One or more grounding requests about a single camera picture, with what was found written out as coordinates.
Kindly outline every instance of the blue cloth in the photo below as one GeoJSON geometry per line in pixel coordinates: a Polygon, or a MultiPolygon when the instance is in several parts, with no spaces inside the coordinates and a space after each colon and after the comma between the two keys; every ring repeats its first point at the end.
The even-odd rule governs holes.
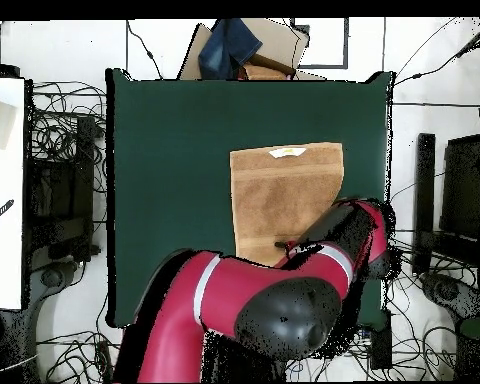
{"type": "Polygon", "coordinates": [[[262,44],[240,18],[221,19],[199,54],[201,78],[234,78],[236,68],[247,62],[262,44]]]}

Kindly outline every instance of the white stripe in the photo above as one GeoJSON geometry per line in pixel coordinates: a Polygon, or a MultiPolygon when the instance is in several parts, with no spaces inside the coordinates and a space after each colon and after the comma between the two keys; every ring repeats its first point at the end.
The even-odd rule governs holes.
{"type": "Polygon", "coordinates": [[[214,258],[204,269],[203,274],[197,283],[196,292],[194,294],[194,319],[199,325],[201,325],[201,303],[203,301],[204,289],[206,288],[206,284],[208,283],[213,270],[219,262],[220,256],[214,256],[214,258]]]}
{"type": "MultiPolygon", "coordinates": [[[[297,246],[290,251],[290,254],[305,252],[306,250],[309,250],[316,246],[317,246],[316,244],[311,246],[306,246],[304,248],[297,246]]],[[[334,259],[334,261],[337,262],[338,265],[340,265],[343,268],[343,271],[345,271],[345,275],[348,278],[348,284],[350,285],[350,283],[352,282],[352,279],[354,278],[354,270],[350,260],[343,252],[339,251],[338,249],[335,249],[332,246],[325,245],[317,253],[320,253],[321,255],[325,255],[330,257],[331,259],[334,259]]]]}

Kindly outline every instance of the white label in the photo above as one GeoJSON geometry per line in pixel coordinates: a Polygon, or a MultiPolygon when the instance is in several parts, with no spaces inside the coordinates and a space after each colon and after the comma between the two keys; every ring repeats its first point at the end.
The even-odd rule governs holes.
{"type": "Polygon", "coordinates": [[[269,153],[275,158],[282,158],[283,156],[300,156],[306,149],[304,147],[284,147],[282,149],[272,150],[269,153]]]}

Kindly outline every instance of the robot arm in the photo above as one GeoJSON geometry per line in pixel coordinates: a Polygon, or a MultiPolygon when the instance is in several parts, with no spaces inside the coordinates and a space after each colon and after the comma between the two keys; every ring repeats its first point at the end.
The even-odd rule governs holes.
{"type": "Polygon", "coordinates": [[[347,200],[274,267],[175,252],[154,273],[125,331],[115,382],[199,382],[207,329],[279,361],[309,356],[326,341],[360,273],[386,275],[386,241],[381,205],[347,200]]]}

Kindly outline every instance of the green table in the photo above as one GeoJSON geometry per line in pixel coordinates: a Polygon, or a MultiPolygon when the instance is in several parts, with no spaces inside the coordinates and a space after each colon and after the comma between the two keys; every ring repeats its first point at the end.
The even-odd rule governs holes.
{"type": "MultiPolygon", "coordinates": [[[[109,262],[110,325],[132,323],[151,274],[172,251],[234,254],[232,150],[341,142],[345,177],[339,196],[384,199],[391,73],[363,84],[131,81],[120,70],[107,70],[106,79],[115,173],[109,194],[115,224],[108,225],[108,255],[111,261],[115,256],[115,272],[109,262]]],[[[384,327],[380,298],[380,282],[368,282],[360,323],[384,327]]]]}

